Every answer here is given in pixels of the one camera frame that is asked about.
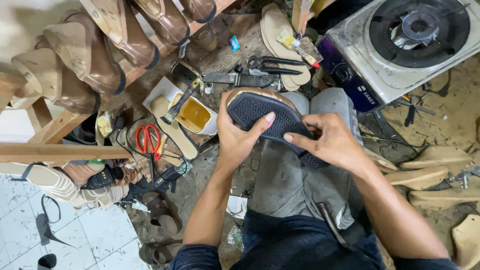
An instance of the paintbrush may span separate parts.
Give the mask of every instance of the paintbrush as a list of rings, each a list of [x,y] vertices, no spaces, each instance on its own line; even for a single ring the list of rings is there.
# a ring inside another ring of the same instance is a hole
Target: paintbrush
[[[283,30],[282,33],[276,38],[276,40],[283,44],[287,49],[294,50],[312,67],[320,68],[317,60],[310,54],[300,48],[300,41],[296,40],[287,30]]]
[[[175,117],[177,117],[178,113],[180,112],[180,108],[187,101],[187,99],[192,95],[192,93],[195,91],[195,88],[197,88],[199,83],[200,83],[200,79],[196,78],[192,82],[192,84],[187,88],[185,93],[181,95],[179,101],[175,105],[170,107],[167,113],[164,116],[160,117],[160,119],[168,125],[172,124],[173,119],[175,119]]]

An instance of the hand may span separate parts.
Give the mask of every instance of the hand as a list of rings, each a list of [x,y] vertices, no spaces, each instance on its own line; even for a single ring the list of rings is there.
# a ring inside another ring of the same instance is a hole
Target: hand
[[[358,172],[363,160],[370,161],[339,114],[308,114],[302,117],[302,122],[320,138],[311,140],[297,133],[285,133],[283,138],[350,172]]]
[[[243,131],[234,124],[227,112],[227,98],[230,93],[231,91],[222,94],[220,110],[216,119],[220,139],[217,167],[234,170],[250,155],[260,135],[272,125],[275,113],[269,112],[260,118],[250,131]]]

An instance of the stove knob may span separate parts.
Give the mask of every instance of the stove knob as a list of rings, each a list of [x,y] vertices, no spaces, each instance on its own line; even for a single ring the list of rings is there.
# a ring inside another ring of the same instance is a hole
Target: stove knob
[[[337,65],[332,71],[333,80],[339,85],[350,82],[352,75],[352,69],[346,63]]]

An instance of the gas stove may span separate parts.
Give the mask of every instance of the gas stove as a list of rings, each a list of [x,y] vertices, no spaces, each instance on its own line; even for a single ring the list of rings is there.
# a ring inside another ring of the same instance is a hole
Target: gas stove
[[[360,112],[397,99],[480,51],[475,0],[374,0],[330,29],[320,65]]]

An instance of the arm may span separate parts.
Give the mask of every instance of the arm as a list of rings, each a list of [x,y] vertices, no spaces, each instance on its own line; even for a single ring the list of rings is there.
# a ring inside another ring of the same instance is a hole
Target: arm
[[[212,178],[200,195],[185,228],[183,243],[219,246],[227,209],[228,196],[235,169],[247,158],[260,135],[268,129],[275,114],[260,118],[249,132],[233,123],[227,112],[226,100],[230,92],[222,95],[216,120],[220,153]]]
[[[311,132],[322,133],[320,138],[286,133],[284,139],[352,173],[378,237],[392,257],[449,258],[426,220],[384,178],[338,114],[305,115],[302,121]]]

